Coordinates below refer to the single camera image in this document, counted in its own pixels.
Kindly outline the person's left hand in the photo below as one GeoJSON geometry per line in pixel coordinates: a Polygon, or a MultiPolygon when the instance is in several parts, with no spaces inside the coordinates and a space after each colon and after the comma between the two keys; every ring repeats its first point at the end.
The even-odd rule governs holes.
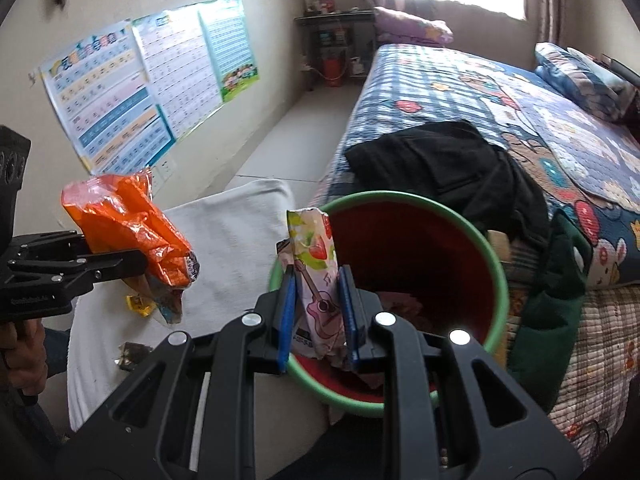
{"type": "Polygon", "coordinates": [[[25,396],[38,396],[48,378],[46,332],[40,318],[27,320],[20,336],[13,323],[1,326],[1,353],[6,360],[9,384],[25,396]]]}

